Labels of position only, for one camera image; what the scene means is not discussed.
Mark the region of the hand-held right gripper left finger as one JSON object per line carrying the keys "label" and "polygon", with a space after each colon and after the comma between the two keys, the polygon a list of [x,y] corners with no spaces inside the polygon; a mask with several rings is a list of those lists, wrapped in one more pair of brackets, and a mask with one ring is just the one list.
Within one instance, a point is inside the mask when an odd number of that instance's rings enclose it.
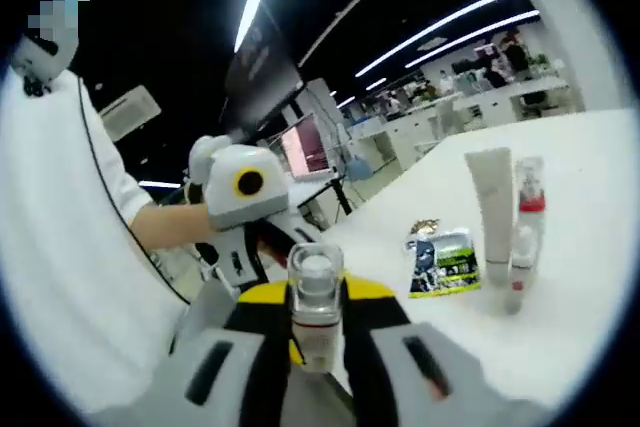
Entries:
{"label": "hand-held right gripper left finger", "polygon": [[198,301],[149,393],[154,426],[278,426],[291,370],[285,282],[257,285],[227,310]]}

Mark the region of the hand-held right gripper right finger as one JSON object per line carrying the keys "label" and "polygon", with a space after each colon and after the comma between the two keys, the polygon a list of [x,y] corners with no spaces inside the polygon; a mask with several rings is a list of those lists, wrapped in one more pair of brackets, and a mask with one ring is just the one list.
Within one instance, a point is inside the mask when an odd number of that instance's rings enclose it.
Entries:
{"label": "hand-held right gripper right finger", "polygon": [[344,366],[360,426],[541,426],[545,409],[500,393],[480,361],[413,323],[386,285],[342,283]]}

